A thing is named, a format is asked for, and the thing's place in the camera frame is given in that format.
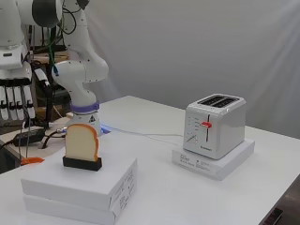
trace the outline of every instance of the orange object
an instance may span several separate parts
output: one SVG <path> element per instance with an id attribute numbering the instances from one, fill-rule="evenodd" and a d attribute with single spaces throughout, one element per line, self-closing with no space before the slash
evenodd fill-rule
<path id="1" fill-rule="evenodd" d="M 41 163 L 45 161 L 45 159 L 41 157 L 27 157 L 22 159 L 21 165 L 27 165 L 27 164 L 32 164 L 32 163 Z"/>

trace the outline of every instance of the toaster slot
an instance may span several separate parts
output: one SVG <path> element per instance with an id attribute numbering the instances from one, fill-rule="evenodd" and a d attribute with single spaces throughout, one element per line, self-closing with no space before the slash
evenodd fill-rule
<path id="1" fill-rule="evenodd" d="M 222 96 L 214 96 L 214 97 L 207 98 L 207 99 L 205 99 L 203 101 L 200 101 L 200 102 L 198 102 L 198 104 L 211 106 L 211 105 L 213 105 L 213 104 L 221 101 L 224 98 L 225 97 L 222 97 Z"/>
<path id="2" fill-rule="evenodd" d="M 236 100 L 238 100 L 238 99 L 232 98 L 232 97 L 227 97 L 227 98 L 221 100 L 220 102 L 214 104 L 213 107 L 216 107 L 216 108 L 224 108 L 224 107 L 226 107 L 226 106 L 232 104 L 232 103 L 235 102 Z"/>

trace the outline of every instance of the electronic device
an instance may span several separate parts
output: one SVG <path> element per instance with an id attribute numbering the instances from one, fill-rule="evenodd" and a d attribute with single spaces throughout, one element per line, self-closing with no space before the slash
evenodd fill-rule
<path id="1" fill-rule="evenodd" d="M 30 130 L 21 134 L 17 134 L 14 139 L 12 140 L 12 143 L 18 147 L 20 146 L 26 146 L 27 142 L 28 144 L 30 143 L 39 143 L 43 140 L 45 137 L 45 129 L 35 129 L 35 130 Z"/>
<path id="2" fill-rule="evenodd" d="M 245 139 L 246 102 L 215 94 L 188 105 L 184 148 L 220 159 Z"/>

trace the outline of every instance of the white box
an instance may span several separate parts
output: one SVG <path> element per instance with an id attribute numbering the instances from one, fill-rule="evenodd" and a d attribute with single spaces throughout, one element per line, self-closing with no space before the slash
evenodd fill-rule
<path id="1" fill-rule="evenodd" d="M 223 180 L 254 153 L 254 145 L 254 141 L 245 139 L 219 160 L 204 157 L 183 148 L 176 148 L 172 151 L 172 162 L 193 172 Z"/>
<path id="2" fill-rule="evenodd" d="M 220 159 L 245 139 L 246 102 L 215 94 L 188 105 L 184 148 Z"/>
<path id="3" fill-rule="evenodd" d="M 123 185 L 124 191 L 122 191 L 110 211 L 101 211 L 30 195 L 23 195 L 23 198 L 26 209 L 33 213 L 58 218 L 70 218 L 101 225 L 113 225 L 128 204 L 128 201 L 137 185 L 136 178 L 136 176 L 133 176 L 130 182 L 128 180 L 125 182 Z"/>
<path id="4" fill-rule="evenodd" d="M 65 149 L 57 152 L 22 177 L 22 191 L 61 203 L 100 211 L 111 211 L 126 188 L 134 188 L 137 159 L 100 153 L 103 166 L 98 172 L 63 166 Z"/>

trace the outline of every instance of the black stand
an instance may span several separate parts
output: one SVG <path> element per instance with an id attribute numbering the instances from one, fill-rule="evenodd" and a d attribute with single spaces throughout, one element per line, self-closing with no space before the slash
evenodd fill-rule
<path id="1" fill-rule="evenodd" d="M 63 157 L 63 161 L 65 167 L 83 169 L 87 171 L 97 172 L 102 167 L 101 157 L 99 157 L 96 162 L 74 159 L 69 157 Z"/>

